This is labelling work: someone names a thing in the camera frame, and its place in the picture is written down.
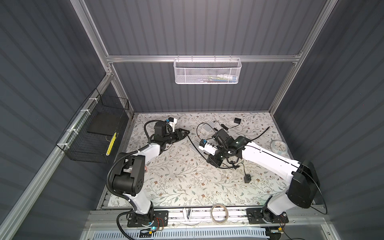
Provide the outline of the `black power adapter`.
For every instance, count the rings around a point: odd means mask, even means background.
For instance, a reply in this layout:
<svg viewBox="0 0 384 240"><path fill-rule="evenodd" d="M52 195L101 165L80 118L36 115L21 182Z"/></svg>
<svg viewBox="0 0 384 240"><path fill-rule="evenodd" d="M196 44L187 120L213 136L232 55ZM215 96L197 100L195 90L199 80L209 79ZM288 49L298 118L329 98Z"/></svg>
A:
<svg viewBox="0 0 384 240"><path fill-rule="evenodd" d="M242 167L244 172L244 182L245 184L249 184L252 180L251 175L246 172L245 164L239 163L236 161L230 161L230 164L232 165L233 169L237 170L238 168Z"/></svg>
<svg viewBox="0 0 384 240"><path fill-rule="evenodd" d="M240 124L241 124L241 121L242 119L239 119L239 118L235 118L234 119L234 123L236 124L235 126L232 126L232 127L227 127L226 125L224 124L221 124L219 121L215 120L214 123L217 123L222 129L224 129L225 131L228 131L229 129L234 129L236 127L238 127Z"/></svg>

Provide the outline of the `white network switch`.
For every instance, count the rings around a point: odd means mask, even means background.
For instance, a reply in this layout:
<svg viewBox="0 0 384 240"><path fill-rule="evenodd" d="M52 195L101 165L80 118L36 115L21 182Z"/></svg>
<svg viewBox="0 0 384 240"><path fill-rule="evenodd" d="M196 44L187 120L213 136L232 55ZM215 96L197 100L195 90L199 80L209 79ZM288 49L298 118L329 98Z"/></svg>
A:
<svg viewBox="0 0 384 240"><path fill-rule="evenodd" d="M217 126L217 123L213 121L208 121L202 124L201 129L203 133L208 134L210 132L214 132L214 128L216 128L216 126Z"/></svg>
<svg viewBox="0 0 384 240"><path fill-rule="evenodd" d="M208 153L206 153L205 151L202 151L202 150L200 150L199 149L199 146L197 146L195 143L192 143L191 145L190 145L190 149L195 153L195 154L197 154L198 156L204 156L204 157L206 157L206 156L208 156Z"/></svg>

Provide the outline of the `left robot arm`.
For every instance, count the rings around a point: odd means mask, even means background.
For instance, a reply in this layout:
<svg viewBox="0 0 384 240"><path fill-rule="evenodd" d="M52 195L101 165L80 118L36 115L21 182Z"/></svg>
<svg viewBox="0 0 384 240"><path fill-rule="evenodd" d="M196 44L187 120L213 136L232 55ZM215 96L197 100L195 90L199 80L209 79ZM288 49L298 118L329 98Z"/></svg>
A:
<svg viewBox="0 0 384 240"><path fill-rule="evenodd" d="M177 119L151 120L144 124L148 144L130 153L120 153L106 176L107 190L127 200L133 214L147 224L154 220L154 205L142 192L146 164L190 134L189 130L176 129Z"/></svg>

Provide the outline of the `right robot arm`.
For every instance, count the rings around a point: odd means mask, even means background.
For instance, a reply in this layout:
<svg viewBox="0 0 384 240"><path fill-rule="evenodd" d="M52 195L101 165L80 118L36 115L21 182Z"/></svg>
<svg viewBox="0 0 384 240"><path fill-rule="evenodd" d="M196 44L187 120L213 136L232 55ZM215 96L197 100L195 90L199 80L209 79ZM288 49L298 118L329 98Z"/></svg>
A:
<svg viewBox="0 0 384 240"><path fill-rule="evenodd" d="M299 162L268 151L245 137L214 137L217 146L201 140L199 149L209 153L207 162L220 168L229 157L256 163L275 173L288 183L288 187L270 196L257 216L266 223L287 223L286 211L294 207L308 209L317 193L320 181L310 161Z"/></svg>

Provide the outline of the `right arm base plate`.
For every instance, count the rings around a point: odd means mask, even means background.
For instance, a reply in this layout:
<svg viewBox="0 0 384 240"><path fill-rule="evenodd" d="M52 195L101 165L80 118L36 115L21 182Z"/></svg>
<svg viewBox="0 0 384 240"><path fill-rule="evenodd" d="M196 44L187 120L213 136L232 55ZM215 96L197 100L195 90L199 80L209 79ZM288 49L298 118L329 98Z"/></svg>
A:
<svg viewBox="0 0 384 240"><path fill-rule="evenodd" d="M287 224L289 222L286 212L275 215L268 209L247 208L246 214L250 224Z"/></svg>

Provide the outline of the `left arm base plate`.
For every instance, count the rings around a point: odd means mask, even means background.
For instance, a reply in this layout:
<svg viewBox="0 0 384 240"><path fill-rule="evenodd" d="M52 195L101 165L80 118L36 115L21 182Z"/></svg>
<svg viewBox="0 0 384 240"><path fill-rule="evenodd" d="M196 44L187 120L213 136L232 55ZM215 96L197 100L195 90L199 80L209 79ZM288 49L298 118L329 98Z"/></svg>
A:
<svg viewBox="0 0 384 240"><path fill-rule="evenodd" d="M127 215L127 227L166 227L168 225L168 217L168 211L154 211L149 212L147 215L130 213Z"/></svg>

